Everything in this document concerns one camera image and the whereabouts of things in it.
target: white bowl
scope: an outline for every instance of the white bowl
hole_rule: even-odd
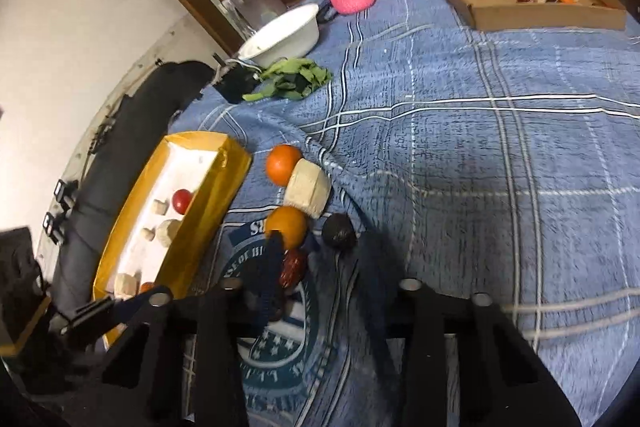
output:
[[[317,4],[305,4],[282,14],[245,42],[238,58],[267,68],[279,58],[304,57],[320,36],[316,15]]]

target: bolt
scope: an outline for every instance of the bolt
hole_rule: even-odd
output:
[[[164,306],[171,302],[171,296],[167,293],[154,293],[149,297],[149,304],[152,306]]]
[[[481,306],[483,308],[491,306],[493,303],[492,298],[488,293],[474,293],[471,296],[471,302],[476,306]]]
[[[404,290],[406,292],[415,292],[416,290],[422,288],[422,282],[418,281],[417,279],[402,279],[399,286],[401,290]]]
[[[223,290],[237,291],[242,287],[242,279],[239,277],[226,277],[220,282]]]

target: red date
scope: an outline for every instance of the red date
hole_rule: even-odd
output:
[[[289,290],[295,288],[306,273],[306,253],[297,248],[291,248],[284,254],[282,272],[280,272],[280,286]]]

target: black clip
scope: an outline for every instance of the black clip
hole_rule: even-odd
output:
[[[63,213],[66,214],[76,204],[76,200],[73,198],[76,190],[78,190],[78,181],[76,180],[70,182],[58,180],[58,183],[56,183],[56,188],[53,190],[53,196],[62,207]]]
[[[47,212],[44,215],[44,220],[42,222],[42,227],[44,229],[44,233],[50,240],[53,241],[54,245],[64,245],[65,243],[65,233],[62,230],[62,222],[65,220],[65,213],[62,212],[57,216],[51,214],[51,212]]]

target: red cherry tomato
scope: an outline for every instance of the red cherry tomato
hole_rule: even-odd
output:
[[[176,190],[171,197],[171,205],[178,214],[183,216],[187,208],[189,208],[191,198],[193,198],[193,194],[186,188],[181,188],[180,190]]]

